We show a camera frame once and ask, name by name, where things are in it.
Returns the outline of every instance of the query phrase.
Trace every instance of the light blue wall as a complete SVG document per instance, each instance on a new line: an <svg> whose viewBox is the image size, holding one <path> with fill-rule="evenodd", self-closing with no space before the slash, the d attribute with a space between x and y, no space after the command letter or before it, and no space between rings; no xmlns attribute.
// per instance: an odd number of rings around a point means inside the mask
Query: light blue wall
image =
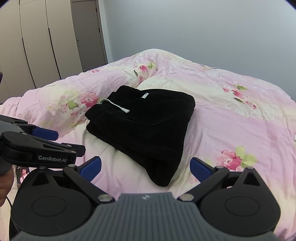
<svg viewBox="0 0 296 241"><path fill-rule="evenodd" d="M296 100L296 11L285 0L104 0L113 60L150 48L267 80Z"/></svg>

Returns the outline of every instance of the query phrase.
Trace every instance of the white drawstring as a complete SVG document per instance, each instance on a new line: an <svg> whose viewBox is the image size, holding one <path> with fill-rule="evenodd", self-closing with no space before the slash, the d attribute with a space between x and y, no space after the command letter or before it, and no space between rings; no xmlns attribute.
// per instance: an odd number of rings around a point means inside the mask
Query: white drawstring
<svg viewBox="0 0 296 241"><path fill-rule="evenodd" d="M122 108L122 107L120 107L119 105L114 104L112 101L110 101L110 100L108 100L108 99L101 99L100 102L99 102L99 104L102 104L104 101L108 101L108 102L110 102L112 105L117 106L119 109L121 109L121 110L124 111L125 113L129 113L129 110L128 110L128 109Z"/></svg>

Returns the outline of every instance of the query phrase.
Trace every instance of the pink blanket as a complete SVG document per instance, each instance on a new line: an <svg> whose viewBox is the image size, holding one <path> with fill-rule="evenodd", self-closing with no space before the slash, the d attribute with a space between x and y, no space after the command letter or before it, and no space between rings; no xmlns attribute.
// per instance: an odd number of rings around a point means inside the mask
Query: pink blanket
<svg viewBox="0 0 296 241"><path fill-rule="evenodd" d="M145 169L86 131L84 113L121 85L195 98L183 157L168 187L156 186ZM116 198L162 191L180 196L199 183L189 170L192 157L236 171L253 166L281 207L275 234L282 240L296 236L296 104L269 82L154 49L10 98L0 114L57 130L58 142L84 144L86 154L77 163L100 156L102 171L93 183Z"/></svg>

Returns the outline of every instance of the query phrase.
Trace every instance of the smartphone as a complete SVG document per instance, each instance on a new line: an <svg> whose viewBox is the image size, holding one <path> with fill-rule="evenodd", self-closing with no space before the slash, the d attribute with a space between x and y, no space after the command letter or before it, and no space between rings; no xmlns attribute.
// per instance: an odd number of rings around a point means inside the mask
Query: smartphone
<svg viewBox="0 0 296 241"><path fill-rule="evenodd" d="M17 166L15 168L15 171L16 171L16 176L17 176L17 189L19 189L19 187L22 184L22 182L24 181L24 179L30 173L30 170L28 167Z"/></svg>

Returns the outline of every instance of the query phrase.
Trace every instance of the wardrobe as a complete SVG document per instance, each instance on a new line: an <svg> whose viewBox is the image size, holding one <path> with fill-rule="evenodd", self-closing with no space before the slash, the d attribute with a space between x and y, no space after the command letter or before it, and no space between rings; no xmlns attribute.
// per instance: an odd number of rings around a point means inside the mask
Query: wardrobe
<svg viewBox="0 0 296 241"><path fill-rule="evenodd" d="M10 0L0 9L0 103L107 64L97 0Z"/></svg>

